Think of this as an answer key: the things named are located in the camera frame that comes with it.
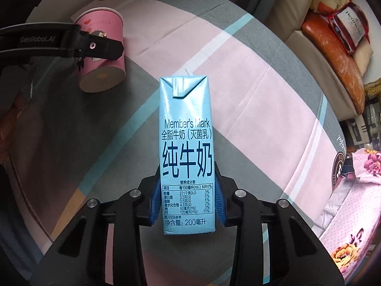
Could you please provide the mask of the person left hand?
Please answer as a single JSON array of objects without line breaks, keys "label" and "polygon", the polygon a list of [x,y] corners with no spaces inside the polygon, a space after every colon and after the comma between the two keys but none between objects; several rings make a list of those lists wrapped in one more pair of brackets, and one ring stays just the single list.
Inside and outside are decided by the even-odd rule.
[{"label": "person left hand", "polygon": [[27,100],[24,95],[19,92],[16,96],[11,109],[1,118],[1,139],[0,139],[0,162],[3,164],[8,157],[9,147],[14,138],[15,127],[18,118],[23,113]]}]

